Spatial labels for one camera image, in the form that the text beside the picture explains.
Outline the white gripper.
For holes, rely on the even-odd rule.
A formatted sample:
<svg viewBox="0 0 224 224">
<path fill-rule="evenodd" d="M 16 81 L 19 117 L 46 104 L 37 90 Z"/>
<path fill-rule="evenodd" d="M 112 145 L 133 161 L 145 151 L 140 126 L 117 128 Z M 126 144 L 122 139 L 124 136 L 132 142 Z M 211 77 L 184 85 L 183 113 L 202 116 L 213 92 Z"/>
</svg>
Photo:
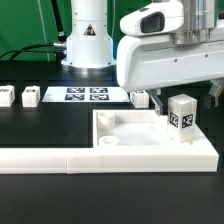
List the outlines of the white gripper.
<svg viewBox="0 0 224 224">
<path fill-rule="evenodd" d="M 224 34 L 220 32 L 214 31 L 209 41 L 196 45 L 173 45 L 169 34 L 125 36 L 118 45 L 118 84 L 127 92 L 150 90 L 158 116 L 163 114 L 163 103 L 157 88 L 211 80 L 211 89 L 204 95 L 204 106 L 215 108 L 224 91 L 222 77 Z"/>
</svg>

